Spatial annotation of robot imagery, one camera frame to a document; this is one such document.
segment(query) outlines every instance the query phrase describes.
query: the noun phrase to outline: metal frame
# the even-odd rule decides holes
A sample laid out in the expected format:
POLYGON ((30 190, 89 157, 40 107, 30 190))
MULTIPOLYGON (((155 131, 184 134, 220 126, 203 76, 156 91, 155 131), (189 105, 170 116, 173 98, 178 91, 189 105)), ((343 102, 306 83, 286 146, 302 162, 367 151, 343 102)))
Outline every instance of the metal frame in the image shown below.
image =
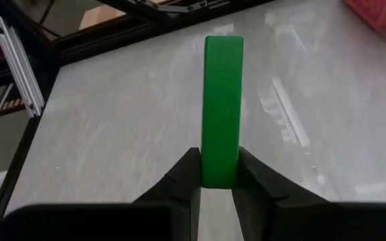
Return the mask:
POLYGON ((25 102, 29 117, 40 116, 44 101, 36 85, 35 76, 15 30, 6 24, 2 17, 0 17, 0 46, 25 102))
MULTIPOLYGON (((32 58, 29 58, 31 68, 43 93, 43 111, 61 66, 273 0, 169 0, 157 6, 148 0, 99 1, 127 15, 50 41, 41 31, 48 30, 32 21, 10 0, 0 0, 0 16, 16 30, 32 58)), ((8 65, 0 60, 0 86, 12 82, 8 65)), ((8 169, 0 190, 0 220, 40 121, 40 116, 29 120, 8 169)))
POLYGON ((44 11, 44 14, 42 15, 42 17, 40 19, 40 22, 39 22, 40 25, 42 25, 45 22, 48 13, 50 12, 50 10, 53 7, 54 2, 55 2, 55 0, 50 0, 50 2, 48 3, 46 10, 44 11))

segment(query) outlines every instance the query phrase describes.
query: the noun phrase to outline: table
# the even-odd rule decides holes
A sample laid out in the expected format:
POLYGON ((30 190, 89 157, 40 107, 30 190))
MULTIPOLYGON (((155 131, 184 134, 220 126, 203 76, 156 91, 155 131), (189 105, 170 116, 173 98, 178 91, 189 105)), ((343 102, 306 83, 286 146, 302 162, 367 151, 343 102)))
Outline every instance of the table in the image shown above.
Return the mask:
MULTIPOLYGON (((245 38, 241 145, 331 201, 386 202, 386 41, 339 0, 278 0, 64 66, 7 212, 132 202, 200 146, 207 35, 245 38)), ((202 190, 199 240, 242 240, 202 190)))

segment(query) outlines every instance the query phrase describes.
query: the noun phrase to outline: green block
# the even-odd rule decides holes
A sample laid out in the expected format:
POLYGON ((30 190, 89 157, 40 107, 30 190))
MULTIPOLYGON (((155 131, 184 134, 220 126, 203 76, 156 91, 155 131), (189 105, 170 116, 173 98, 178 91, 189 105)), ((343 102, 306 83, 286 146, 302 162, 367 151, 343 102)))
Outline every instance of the green block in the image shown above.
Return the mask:
POLYGON ((202 187, 236 186, 241 125, 243 38, 205 40, 202 187))

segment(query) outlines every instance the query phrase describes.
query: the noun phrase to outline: green rectangular block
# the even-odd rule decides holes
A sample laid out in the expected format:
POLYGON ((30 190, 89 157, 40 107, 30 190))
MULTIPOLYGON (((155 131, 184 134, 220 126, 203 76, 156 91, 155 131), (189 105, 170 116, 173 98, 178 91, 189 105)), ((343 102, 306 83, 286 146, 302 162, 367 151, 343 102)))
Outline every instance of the green rectangular block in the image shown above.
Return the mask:
POLYGON ((236 186, 241 125, 243 38, 208 36, 204 55, 202 186, 236 186))

